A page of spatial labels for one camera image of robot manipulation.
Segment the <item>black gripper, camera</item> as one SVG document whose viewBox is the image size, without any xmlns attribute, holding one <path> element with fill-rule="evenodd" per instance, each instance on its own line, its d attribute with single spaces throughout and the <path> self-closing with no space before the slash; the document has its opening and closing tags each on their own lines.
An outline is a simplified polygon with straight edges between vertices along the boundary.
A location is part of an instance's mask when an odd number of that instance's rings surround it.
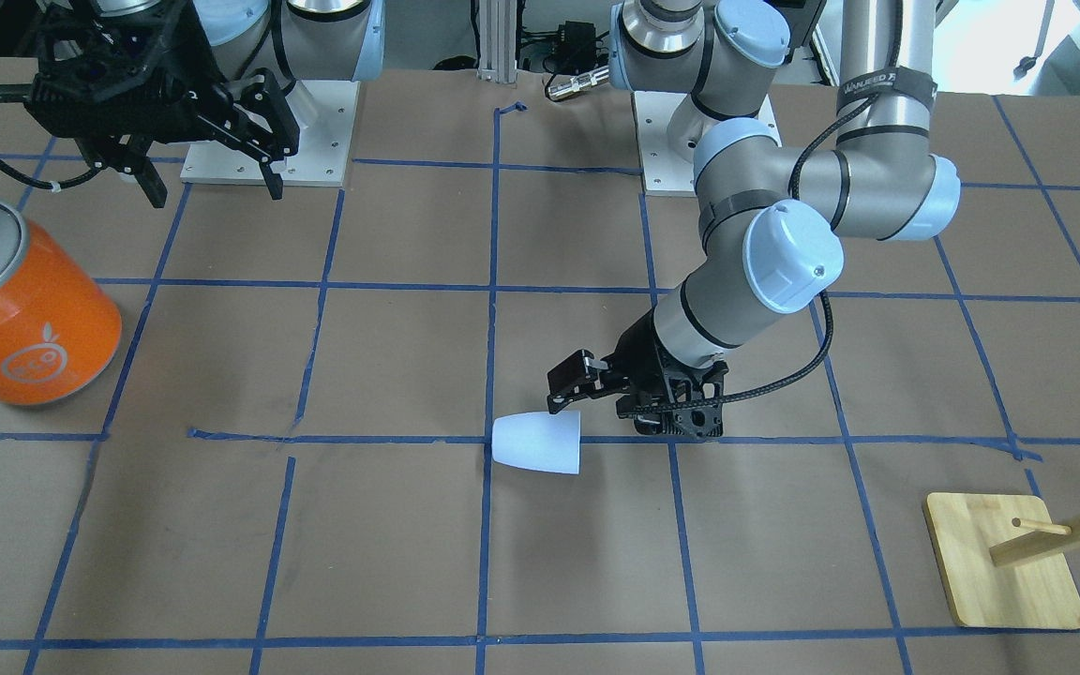
<svg viewBox="0 0 1080 675">
<path fill-rule="evenodd" d="M 581 349 L 548 372 L 546 411 L 556 415 L 576 401 L 611 395 L 612 389 L 603 382 L 608 372 L 612 384 L 624 393 L 616 402 L 618 417 L 634 419 L 643 435 L 723 436 L 723 405 L 708 403 L 704 388 L 711 384 L 720 395 L 728 364 L 697 368 L 672 357 L 657 337 L 654 311 L 622 333 L 607 362 Z"/>
<path fill-rule="evenodd" d="M 297 154 L 300 127 L 278 77 L 257 69 L 226 86 L 191 1 L 51 1 L 36 35 L 30 114 L 55 137 L 105 141 L 219 141 L 256 161 L 283 198 L 279 162 Z M 124 175 L 157 210 L 168 189 L 150 158 Z"/>
</svg>

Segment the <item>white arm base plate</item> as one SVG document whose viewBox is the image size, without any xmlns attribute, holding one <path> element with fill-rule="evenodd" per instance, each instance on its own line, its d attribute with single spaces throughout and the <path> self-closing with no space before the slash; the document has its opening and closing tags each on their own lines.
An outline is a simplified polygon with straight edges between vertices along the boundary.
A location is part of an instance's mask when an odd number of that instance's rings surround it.
<svg viewBox="0 0 1080 675">
<path fill-rule="evenodd" d="M 646 191 L 694 197 L 696 148 L 719 120 L 700 111 L 690 95 L 664 91 L 635 91 L 633 108 Z"/>
<path fill-rule="evenodd" d="M 342 187 L 360 91 L 360 82 L 296 82 L 287 102 L 300 125 L 299 150 L 274 166 L 286 187 Z M 190 145 L 180 178 L 189 184 L 265 187 L 258 163 L 219 141 Z"/>
</svg>

